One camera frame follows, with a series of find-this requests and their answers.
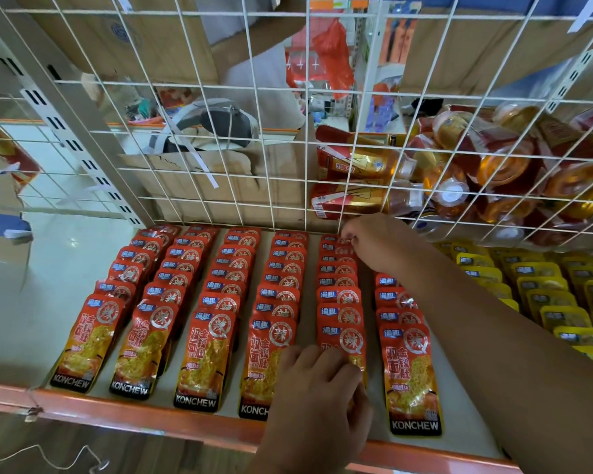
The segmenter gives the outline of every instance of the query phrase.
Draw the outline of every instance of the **red snack packet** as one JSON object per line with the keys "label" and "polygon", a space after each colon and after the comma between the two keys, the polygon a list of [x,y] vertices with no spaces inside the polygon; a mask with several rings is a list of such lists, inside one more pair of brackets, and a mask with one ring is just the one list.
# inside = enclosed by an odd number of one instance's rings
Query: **red snack packet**
{"label": "red snack packet", "polygon": [[413,296],[401,286],[379,287],[375,296],[378,308],[417,308]]}
{"label": "red snack packet", "polygon": [[362,302],[362,294],[358,286],[326,286],[316,290],[318,303],[354,303]]}
{"label": "red snack packet", "polygon": [[330,318],[345,324],[357,324],[364,329],[365,319],[359,304],[321,303],[316,306],[317,326]]}
{"label": "red snack packet", "polygon": [[127,263],[115,260],[107,273],[108,279],[130,282],[137,286],[143,280],[145,266],[141,263]]}
{"label": "red snack packet", "polygon": [[158,257],[163,247],[165,246],[165,243],[162,240],[162,238],[159,238],[157,236],[144,236],[142,234],[137,234],[136,236],[134,236],[134,238],[132,238],[132,240],[129,243],[131,246],[134,246],[136,248],[143,248],[144,250],[152,251],[154,253],[154,256],[156,257]]}
{"label": "red snack packet", "polygon": [[273,284],[262,283],[257,291],[257,299],[270,298],[281,301],[292,301],[299,303],[301,301],[301,292],[294,287],[275,286]]}
{"label": "red snack packet", "polygon": [[171,269],[174,271],[184,271],[195,275],[195,272],[198,270],[198,260],[182,260],[180,258],[165,258],[162,260],[160,264],[160,269]]}
{"label": "red snack packet", "polygon": [[349,356],[349,361],[362,371],[362,382],[367,385],[367,345],[364,326],[346,324],[337,318],[317,318],[316,344],[321,350],[338,348]]}
{"label": "red snack packet", "polygon": [[426,324],[424,314],[419,308],[378,308],[376,324]]}
{"label": "red snack packet", "polygon": [[303,248],[307,249],[307,241],[303,239],[284,238],[275,236],[270,243],[271,249],[274,248]]}
{"label": "red snack packet", "polygon": [[171,284],[172,286],[189,287],[193,282],[193,273],[184,270],[160,268],[154,276],[154,281]]}
{"label": "red snack packet", "polygon": [[400,283],[393,276],[385,273],[376,273],[376,287],[399,286]]}
{"label": "red snack packet", "polygon": [[266,269],[261,276],[261,282],[301,289],[303,276],[298,273],[284,272],[280,269]]}
{"label": "red snack packet", "polygon": [[97,281],[94,291],[94,294],[119,298],[125,302],[126,306],[134,299],[135,293],[136,286],[134,284],[119,279],[103,279]]}
{"label": "red snack packet", "polygon": [[303,248],[272,248],[270,250],[269,258],[278,258],[285,261],[301,261],[305,264],[307,260],[307,250]]}
{"label": "red snack packet", "polygon": [[230,281],[223,277],[209,276],[202,292],[237,294],[241,299],[246,297],[246,284],[242,281]]}
{"label": "red snack packet", "polygon": [[198,306],[204,306],[215,311],[231,311],[238,316],[240,304],[241,298],[237,294],[211,293],[206,291],[200,294],[200,300],[198,301]]}
{"label": "red snack packet", "polygon": [[317,265],[318,274],[353,274],[358,276],[358,266],[354,261],[327,261]]}
{"label": "red snack packet", "polygon": [[224,237],[224,244],[250,246],[254,248],[259,244],[259,239],[259,235],[253,232],[239,233],[229,231],[226,233]]}
{"label": "red snack packet", "polygon": [[164,282],[148,282],[143,290],[143,298],[152,302],[173,303],[180,306],[186,294],[186,287],[166,284]]}
{"label": "red snack packet", "polygon": [[150,267],[154,265],[156,255],[151,250],[137,248],[135,246],[125,246],[119,250],[116,258],[124,262],[141,263],[145,266],[145,270],[149,271]]}
{"label": "red snack packet", "polygon": [[305,273],[305,263],[302,261],[288,261],[284,258],[269,258],[266,262],[266,270],[269,269],[303,276]]}
{"label": "red snack packet", "polygon": [[180,260],[195,261],[199,264],[202,260],[202,250],[200,248],[173,245],[167,250],[167,258],[178,258]]}
{"label": "red snack packet", "polygon": [[358,286],[355,274],[318,273],[317,286]]}
{"label": "red snack packet", "polygon": [[256,314],[293,318],[298,322],[299,307],[297,303],[292,301],[281,301],[257,296],[253,305],[253,315]]}

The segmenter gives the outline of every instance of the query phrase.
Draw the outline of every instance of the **store shelf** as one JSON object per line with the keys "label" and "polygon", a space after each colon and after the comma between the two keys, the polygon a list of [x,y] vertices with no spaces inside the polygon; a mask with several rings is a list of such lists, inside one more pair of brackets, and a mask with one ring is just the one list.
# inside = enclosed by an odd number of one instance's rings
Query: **store shelf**
{"label": "store shelf", "polygon": [[[127,222],[112,219],[28,214],[27,221],[32,224],[35,235],[28,272],[23,267],[0,272],[0,293],[5,292],[5,285],[15,288],[14,294],[8,298],[0,295],[0,403],[37,405],[43,409],[40,415],[69,422],[194,438],[214,445],[254,450],[261,439],[263,423],[237,417],[245,328],[229,370],[224,404],[219,413],[212,416],[172,406],[183,355],[180,345],[175,349],[152,397],[142,403],[108,392],[120,347],[118,342],[88,395],[80,396],[46,387],[50,370],[63,349],[83,300],[92,292],[96,279],[106,275],[118,249],[127,244],[133,231]],[[271,237],[270,232],[262,236],[251,293],[261,277],[262,262],[268,256]],[[314,286],[318,243],[319,237],[311,235],[304,286]],[[371,273],[366,268],[361,271],[360,284],[365,313],[368,313],[365,318],[369,338],[369,397],[375,408],[375,417],[369,443],[359,455],[355,469],[450,473],[455,472],[455,466],[464,468],[474,464],[476,472],[480,473],[517,471],[513,464],[502,459],[494,438],[437,341],[433,342],[433,361],[443,408],[443,436],[434,439],[396,438],[390,434],[382,393],[380,350],[369,301]],[[313,289],[303,290],[297,332],[299,344],[314,342],[316,300],[313,292]],[[252,302],[251,297],[243,309],[242,326],[247,325]]]}

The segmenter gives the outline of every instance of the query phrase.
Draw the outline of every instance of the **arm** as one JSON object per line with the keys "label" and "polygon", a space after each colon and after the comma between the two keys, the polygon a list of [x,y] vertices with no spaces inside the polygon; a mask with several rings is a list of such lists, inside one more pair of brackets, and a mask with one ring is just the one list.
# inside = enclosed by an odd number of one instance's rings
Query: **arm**
{"label": "arm", "polygon": [[[275,11],[305,13],[306,0],[281,0]],[[261,17],[250,28],[253,57],[269,50],[284,39],[298,33],[305,26],[305,16]],[[211,47],[213,59],[220,73],[249,59],[246,30],[217,42]]]}
{"label": "arm", "polygon": [[348,222],[343,237],[413,294],[525,474],[593,472],[593,361],[515,313],[400,220],[366,215]]}

